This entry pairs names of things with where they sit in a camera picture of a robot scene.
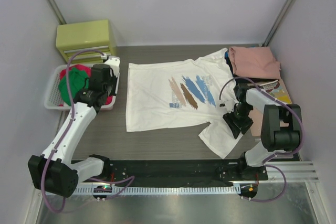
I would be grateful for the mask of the white printed t shirt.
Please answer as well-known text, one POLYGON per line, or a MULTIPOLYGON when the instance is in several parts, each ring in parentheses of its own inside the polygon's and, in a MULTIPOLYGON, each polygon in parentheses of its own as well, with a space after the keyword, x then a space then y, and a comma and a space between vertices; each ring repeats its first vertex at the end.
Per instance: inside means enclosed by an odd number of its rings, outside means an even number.
POLYGON ((236 82, 226 62, 227 55, 228 49, 223 48, 196 60, 130 63, 127 132, 208 123, 198 136, 213 153, 225 158, 242 137, 234 139, 219 107, 221 101, 236 100, 236 82))

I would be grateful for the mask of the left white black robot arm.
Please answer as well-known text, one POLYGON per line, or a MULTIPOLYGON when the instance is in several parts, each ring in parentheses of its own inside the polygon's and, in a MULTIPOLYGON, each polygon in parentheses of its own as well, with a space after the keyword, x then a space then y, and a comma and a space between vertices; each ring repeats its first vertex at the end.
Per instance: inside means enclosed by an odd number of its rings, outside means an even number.
POLYGON ((107 157, 90 155, 84 161, 74 164, 71 160, 86 128, 107 99, 116 96, 119 72, 117 59, 92 66, 91 76, 76 93, 74 107, 61 130, 40 156, 33 155, 28 161, 35 188, 68 198, 78 183, 92 177, 108 176, 110 160, 107 157))

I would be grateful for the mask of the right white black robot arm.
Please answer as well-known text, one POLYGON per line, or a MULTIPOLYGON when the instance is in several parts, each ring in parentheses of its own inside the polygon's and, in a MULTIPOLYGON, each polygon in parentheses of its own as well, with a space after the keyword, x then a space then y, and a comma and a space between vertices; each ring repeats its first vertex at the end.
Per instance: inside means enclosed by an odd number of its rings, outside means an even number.
POLYGON ((276 155, 293 154, 303 139, 301 108, 285 104, 260 87, 246 84, 234 88, 237 102, 233 111, 223 115, 234 138, 244 135, 253 125, 250 111, 262 113, 260 142, 242 153, 236 165, 222 168, 223 180, 267 179, 265 163, 276 155))

